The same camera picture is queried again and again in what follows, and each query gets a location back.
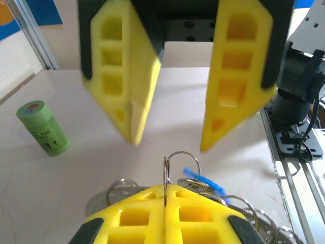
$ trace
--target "tabletop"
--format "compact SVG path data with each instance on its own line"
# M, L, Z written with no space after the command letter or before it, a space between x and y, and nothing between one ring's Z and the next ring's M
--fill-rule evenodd
M163 158L195 155L201 174L228 194L248 199L277 225L289 226L261 116L239 125L200 153L209 68L163 68L142 142L123 140L78 70L41 71L0 106L0 243L68 243L85 220L88 201L119 178L143 186L163 183ZM23 104L43 100L71 146L49 157L16 117ZM171 180L195 170L187 156L171 160Z

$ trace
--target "green can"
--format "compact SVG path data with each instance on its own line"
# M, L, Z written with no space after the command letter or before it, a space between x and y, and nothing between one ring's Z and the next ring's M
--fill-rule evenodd
M68 138L43 101L25 104L16 115L48 155L59 155L70 146Z

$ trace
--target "black cable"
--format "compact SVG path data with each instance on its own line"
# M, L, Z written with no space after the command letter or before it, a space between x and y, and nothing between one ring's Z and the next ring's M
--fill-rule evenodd
M318 115L318 109L319 109L319 100L316 100L314 102L314 107L313 107L313 114L311 116L311 120L310 120L310 123L309 123L309 126L307 128L307 130L305 131L304 133L304 136L303 138L301 138L299 144L298 144L298 148L297 148L297 152L298 152L298 159L301 163L309 163L309 162L312 162L314 157L313 157L313 154L310 150L310 148L305 144L305 140L309 134L309 132L311 131L311 129L313 128L316 120L317 120L317 115ZM305 159L301 153L301 146L304 146L306 148L306 151L307 151L307 154L309 155L310 159Z

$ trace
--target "yellow foam pad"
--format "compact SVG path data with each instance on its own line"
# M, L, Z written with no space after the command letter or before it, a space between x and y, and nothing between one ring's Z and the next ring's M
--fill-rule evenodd
M93 244L241 244L228 217L245 217L177 185L148 188L92 216L102 218Z
M91 20L92 78L84 84L125 139L141 141L161 63L130 0Z
M219 1L201 151L275 95L275 86L261 88L272 25L259 0Z

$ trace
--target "screw hole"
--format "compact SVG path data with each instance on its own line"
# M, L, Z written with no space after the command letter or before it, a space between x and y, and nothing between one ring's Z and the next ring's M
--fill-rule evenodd
M186 21L186 22L184 22L184 27L186 27L186 28L193 28L194 27L194 23L192 21Z
M187 40L188 42L194 42L194 41L195 41L195 37L193 37L193 36L188 36L188 37L186 37L186 40Z
M210 27L211 27L211 28L215 28L215 20L212 21L212 22L210 22Z

